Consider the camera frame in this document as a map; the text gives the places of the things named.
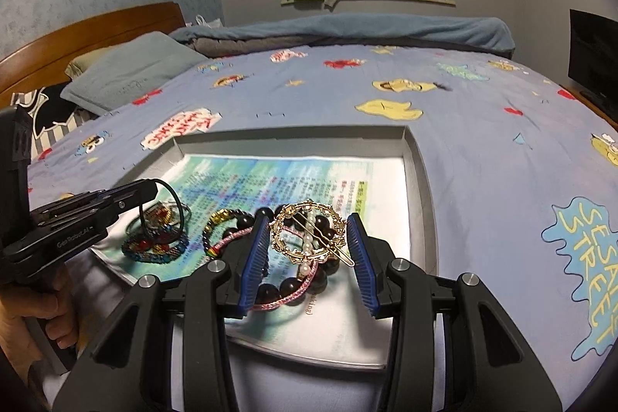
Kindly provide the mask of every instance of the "cable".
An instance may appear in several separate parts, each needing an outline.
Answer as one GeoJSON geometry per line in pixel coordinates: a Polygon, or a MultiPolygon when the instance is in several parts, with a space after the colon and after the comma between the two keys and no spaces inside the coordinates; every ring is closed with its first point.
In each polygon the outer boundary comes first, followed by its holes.
{"type": "Polygon", "coordinates": [[[169,191],[169,193],[172,195],[172,198],[174,198],[174,202],[176,203],[176,206],[178,206],[178,219],[180,220],[180,222],[178,222],[177,232],[172,233],[171,238],[159,239],[157,236],[153,235],[150,232],[150,229],[146,225],[146,218],[144,218],[144,206],[140,204],[141,230],[144,233],[144,236],[146,236],[146,238],[152,241],[153,244],[170,244],[176,241],[177,239],[180,239],[180,237],[182,236],[183,229],[185,228],[185,213],[184,213],[184,210],[182,209],[182,203],[180,202],[180,198],[178,198],[178,194],[176,194],[176,192],[174,191],[174,189],[172,189],[170,184],[168,184],[167,182],[159,178],[152,178],[151,180],[165,187],[169,191]]]}

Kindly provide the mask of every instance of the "human hand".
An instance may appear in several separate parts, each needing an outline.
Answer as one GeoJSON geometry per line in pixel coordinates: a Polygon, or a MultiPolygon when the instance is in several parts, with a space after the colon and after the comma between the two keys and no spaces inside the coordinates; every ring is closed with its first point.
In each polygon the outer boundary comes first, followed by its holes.
{"type": "Polygon", "coordinates": [[[28,287],[9,285],[0,289],[0,347],[24,382],[33,362],[42,353],[26,328],[24,317],[49,320],[48,337],[61,349],[77,341],[77,323],[71,299],[69,273],[62,266],[52,282],[54,293],[38,293],[28,287]]]}

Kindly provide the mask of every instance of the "blue pillow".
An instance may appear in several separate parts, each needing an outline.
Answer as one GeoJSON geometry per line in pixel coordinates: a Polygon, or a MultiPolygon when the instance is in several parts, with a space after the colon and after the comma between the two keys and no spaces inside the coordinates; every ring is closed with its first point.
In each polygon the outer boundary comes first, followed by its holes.
{"type": "Polygon", "coordinates": [[[157,89],[206,57],[161,32],[115,47],[67,84],[61,97],[103,115],[157,89]]]}

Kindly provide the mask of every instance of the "striped pillow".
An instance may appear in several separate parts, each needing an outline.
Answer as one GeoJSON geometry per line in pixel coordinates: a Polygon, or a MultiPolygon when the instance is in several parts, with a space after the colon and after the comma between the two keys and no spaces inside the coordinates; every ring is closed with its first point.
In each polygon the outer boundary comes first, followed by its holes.
{"type": "Polygon", "coordinates": [[[60,98],[67,83],[54,84],[28,93],[13,93],[11,105],[21,105],[33,119],[32,159],[54,145],[69,131],[79,128],[95,115],[73,102],[60,98]]]}

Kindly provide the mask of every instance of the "metal screw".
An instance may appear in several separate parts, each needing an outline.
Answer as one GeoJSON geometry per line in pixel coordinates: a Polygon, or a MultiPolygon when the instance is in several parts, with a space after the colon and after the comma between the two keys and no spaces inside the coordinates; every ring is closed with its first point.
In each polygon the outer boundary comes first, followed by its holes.
{"type": "Polygon", "coordinates": [[[395,271],[407,271],[410,269],[410,263],[406,259],[395,259],[390,263],[390,266],[395,271]]]}
{"type": "Polygon", "coordinates": [[[140,285],[141,288],[150,288],[155,283],[156,283],[156,276],[153,276],[151,274],[146,274],[145,276],[142,276],[140,280],[137,282],[137,284],[140,285]]]}
{"type": "Polygon", "coordinates": [[[208,270],[211,272],[221,272],[226,268],[226,263],[217,259],[209,262],[206,267],[208,267],[208,270]]]}
{"type": "Polygon", "coordinates": [[[467,272],[462,275],[462,281],[469,287],[475,287],[478,285],[480,279],[473,272],[467,272]]]}

